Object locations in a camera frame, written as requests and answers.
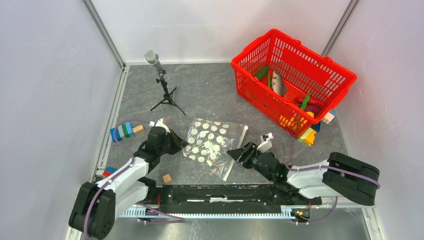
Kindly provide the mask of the polka dot zip bag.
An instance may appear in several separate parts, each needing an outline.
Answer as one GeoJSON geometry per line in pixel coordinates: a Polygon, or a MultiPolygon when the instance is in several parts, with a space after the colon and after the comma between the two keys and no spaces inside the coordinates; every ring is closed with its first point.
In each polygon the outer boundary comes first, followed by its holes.
{"type": "Polygon", "coordinates": [[[230,121],[195,118],[188,128],[184,157],[209,166],[212,173],[226,181],[235,161],[227,151],[241,147],[248,125],[230,121]]]}

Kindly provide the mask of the grey toy fish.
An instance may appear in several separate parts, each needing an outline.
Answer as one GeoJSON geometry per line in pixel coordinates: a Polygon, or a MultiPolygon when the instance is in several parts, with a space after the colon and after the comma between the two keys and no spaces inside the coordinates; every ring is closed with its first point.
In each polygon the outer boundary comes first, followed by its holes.
{"type": "Polygon", "coordinates": [[[281,97],[283,97],[287,91],[287,87],[284,84],[282,76],[275,70],[272,73],[271,88],[281,97]]]}

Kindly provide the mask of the yellow toy pepper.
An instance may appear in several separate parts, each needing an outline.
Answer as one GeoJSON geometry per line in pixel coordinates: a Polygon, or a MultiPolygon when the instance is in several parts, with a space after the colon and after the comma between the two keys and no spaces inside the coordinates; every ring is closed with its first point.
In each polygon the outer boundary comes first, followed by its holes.
{"type": "Polygon", "coordinates": [[[311,112],[311,111],[307,111],[306,113],[307,113],[307,115],[309,115],[312,118],[315,117],[315,114],[313,112],[311,112]]]}

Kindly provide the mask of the red plastic basket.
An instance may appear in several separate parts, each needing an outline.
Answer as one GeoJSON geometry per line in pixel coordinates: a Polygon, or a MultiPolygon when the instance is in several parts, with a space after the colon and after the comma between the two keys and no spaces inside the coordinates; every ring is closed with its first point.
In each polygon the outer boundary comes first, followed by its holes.
{"type": "Polygon", "coordinates": [[[294,138],[319,123],[347,95],[357,75],[328,56],[321,56],[278,29],[271,29],[247,45],[231,61],[237,94],[294,138]],[[280,96],[267,87],[267,75],[254,75],[269,66],[283,78],[286,93],[280,96]],[[310,97],[325,103],[314,118],[302,110],[295,98],[310,97]]]}

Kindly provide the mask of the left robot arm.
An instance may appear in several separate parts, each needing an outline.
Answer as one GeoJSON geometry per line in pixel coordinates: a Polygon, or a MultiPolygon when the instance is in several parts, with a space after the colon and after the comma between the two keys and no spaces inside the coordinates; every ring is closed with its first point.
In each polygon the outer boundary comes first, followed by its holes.
{"type": "Polygon", "coordinates": [[[87,238],[103,240],[115,220],[132,205],[141,201],[151,204],[156,200],[156,183],[147,178],[147,174],[160,163],[163,155],[174,155],[187,145],[172,129],[153,126],[126,164],[96,183],[81,185],[70,213],[69,227],[87,238]]]}

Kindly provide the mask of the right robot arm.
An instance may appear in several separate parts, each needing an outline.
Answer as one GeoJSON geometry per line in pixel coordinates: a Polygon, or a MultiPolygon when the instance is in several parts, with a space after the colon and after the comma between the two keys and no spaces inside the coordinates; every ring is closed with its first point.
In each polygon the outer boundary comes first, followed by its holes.
{"type": "Polygon", "coordinates": [[[345,197],[359,205],[373,206],[381,188],[377,167],[340,152],[304,166],[281,163],[272,152],[261,152],[253,142],[230,149],[227,154],[288,193],[295,204],[318,197],[345,197]]]}

